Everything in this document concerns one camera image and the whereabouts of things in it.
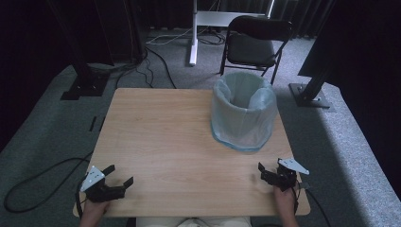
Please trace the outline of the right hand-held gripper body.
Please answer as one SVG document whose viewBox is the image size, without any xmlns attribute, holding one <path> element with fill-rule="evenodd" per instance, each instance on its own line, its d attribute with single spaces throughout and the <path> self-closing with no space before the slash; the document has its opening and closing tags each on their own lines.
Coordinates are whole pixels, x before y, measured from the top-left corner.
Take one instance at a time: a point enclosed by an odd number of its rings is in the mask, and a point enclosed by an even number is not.
<svg viewBox="0 0 401 227">
<path fill-rule="evenodd" d="M 295 186 L 297 182 L 297 173 L 309 174 L 309 171 L 299 164 L 294 158 L 281 159 L 280 163 L 286 168 L 285 174 L 278 174 L 276 172 L 267 172 L 267 183 L 279 187 L 282 191 Z"/>
</svg>

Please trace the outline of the person's left hand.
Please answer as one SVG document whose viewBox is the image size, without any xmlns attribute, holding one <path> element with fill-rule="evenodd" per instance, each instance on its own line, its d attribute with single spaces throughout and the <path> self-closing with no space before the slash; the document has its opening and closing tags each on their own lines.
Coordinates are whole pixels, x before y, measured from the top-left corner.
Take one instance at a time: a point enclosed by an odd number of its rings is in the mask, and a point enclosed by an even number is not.
<svg viewBox="0 0 401 227">
<path fill-rule="evenodd" d="M 104 202 L 86 201 L 81 219 L 101 220 L 103 215 L 107 211 L 109 205 L 110 203 L 108 201 Z"/>
</svg>

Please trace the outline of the black folding chair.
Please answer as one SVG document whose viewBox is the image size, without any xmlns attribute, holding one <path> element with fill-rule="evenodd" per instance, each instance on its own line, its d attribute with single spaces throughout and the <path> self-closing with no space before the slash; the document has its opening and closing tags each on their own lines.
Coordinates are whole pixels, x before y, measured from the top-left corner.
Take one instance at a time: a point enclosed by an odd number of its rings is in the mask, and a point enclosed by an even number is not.
<svg viewBox="0 0 401 227">
<path fill-rule="evenodd" d="M 235 17 L 228 26 L 219 73 L 223 75 L 226 68 L 239 68 L 261 71 L 264 76 L 273 67 L 273 84 L 292 28 L 290 21 L 251 15 Z"/>
</svg>

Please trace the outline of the blue round bin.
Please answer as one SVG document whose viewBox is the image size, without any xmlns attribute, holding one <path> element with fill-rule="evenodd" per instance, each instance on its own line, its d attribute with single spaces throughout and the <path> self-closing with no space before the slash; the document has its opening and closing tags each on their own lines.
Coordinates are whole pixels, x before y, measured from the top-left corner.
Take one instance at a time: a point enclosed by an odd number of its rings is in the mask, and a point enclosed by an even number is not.
<svg viewBox="0 0 401 227">
<path fill-rule="evenodd" d="M 270 140 L 273 127 L 263 128 L 261 131 L 251 130 L 246 135 L 236 138 L 224 138 L 222 132 L 218 132 L 211 127 L 213 138 L 222 145 L 238 151 L 254 152 L 259 151 Z"/>
</svg>

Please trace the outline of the person's right hand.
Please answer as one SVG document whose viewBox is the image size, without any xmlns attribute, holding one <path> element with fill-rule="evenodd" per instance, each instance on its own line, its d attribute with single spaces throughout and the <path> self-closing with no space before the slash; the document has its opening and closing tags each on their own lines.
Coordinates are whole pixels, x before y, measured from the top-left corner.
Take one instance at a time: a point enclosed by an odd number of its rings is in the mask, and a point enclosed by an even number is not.
<svg viewBox="0 0 401 227">
<path fill-rule="evenodd" d="M 283 220 L 295 218 L 295 196 L 292 189 L 282 191 L 279 187 L 273 188 L 274 199 L 279 216 Z"/>
</svg>

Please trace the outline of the white metal desk frame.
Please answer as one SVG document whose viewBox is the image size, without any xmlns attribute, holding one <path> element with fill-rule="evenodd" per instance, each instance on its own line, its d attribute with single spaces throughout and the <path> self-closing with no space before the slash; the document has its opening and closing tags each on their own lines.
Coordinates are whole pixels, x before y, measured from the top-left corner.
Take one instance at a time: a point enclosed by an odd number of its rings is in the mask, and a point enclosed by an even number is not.
<svg viewBox="0 0 401 227">
<path fill-rule="evenodd" d="M 198 26 L 219 26 L 227 27 L 235 17 L 241 15 L 265 16 L 270 18 L 276 0 L 269 0 L 267 9 L 264 13 L 250 12 L 225 12 L 225 11 L 204 11 L 198 10 L 198 0 L 193 0 L 192 13 L 192 40 L 189 56 L 189 65 L 195 66 L 198 56 Z"/>
</svg>

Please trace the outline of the black metal stand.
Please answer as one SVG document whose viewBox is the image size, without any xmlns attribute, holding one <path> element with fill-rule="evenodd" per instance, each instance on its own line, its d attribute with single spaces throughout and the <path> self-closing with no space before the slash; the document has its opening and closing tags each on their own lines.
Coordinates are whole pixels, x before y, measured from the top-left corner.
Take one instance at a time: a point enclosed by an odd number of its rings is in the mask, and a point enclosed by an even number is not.
<svg viewBox="0 0 401 227">
<path fill-rule="evenodd" d="M 320 32 L 310 49 L 298 73 L 299 76 L 310 77 L 308 83 L 290 83 L 288 86 L 298 107 L 321 108 L 329 110 L 331 104 L 322 92 L 322 87 L 332 69 L 332 55 L 334 47 L 330 45 L 330 36 L 333 34 L 330 22 L 330 13 L 336 0 L 329 0 L 324 9 Z"/>
<path fill-rule="evenodd" d="M 61 12 L 58 0 L 46 0 L 46 2 L 61 28 L 67 42 L 66 53 L 77 74 L 69 90 L 62 94 L 61 100 L 78 100 L 82 96 L 102 96 L 110 75 L 102 75 L 91 70 L 66 16 Z"/>
</svg>

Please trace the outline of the bin with blue bag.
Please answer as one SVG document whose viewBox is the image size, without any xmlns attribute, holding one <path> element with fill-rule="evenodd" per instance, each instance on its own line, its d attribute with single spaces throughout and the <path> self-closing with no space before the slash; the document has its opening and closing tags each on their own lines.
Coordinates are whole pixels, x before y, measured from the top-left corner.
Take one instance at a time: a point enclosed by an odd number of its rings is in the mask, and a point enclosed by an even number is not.
<svg viewBox="0 0 401 227">
<path fill-rule="evenodd" d="M 210 125 L 224 138 L 273 127 L 277 114 L 276 95 L 262 77 L 233 72 L 223 75 L 213 87 Z"/>
</svg>

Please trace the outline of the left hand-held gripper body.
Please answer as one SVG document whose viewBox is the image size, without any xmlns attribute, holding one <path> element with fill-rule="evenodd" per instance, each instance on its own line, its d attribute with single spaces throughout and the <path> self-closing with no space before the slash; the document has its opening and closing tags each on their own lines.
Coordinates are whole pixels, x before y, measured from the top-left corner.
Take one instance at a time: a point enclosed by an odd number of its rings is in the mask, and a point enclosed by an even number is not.
<svg viewBox="0 0 401 227">
<path fill-rule="evenodd" d="M 108 186 L 102 170 L 92 166 L 86 174 L 79 191 L 86 194 L 86 198 L 92 202 L 104 202 L 122 199 L 126 189 L 123 185 Z"/>
</svg>

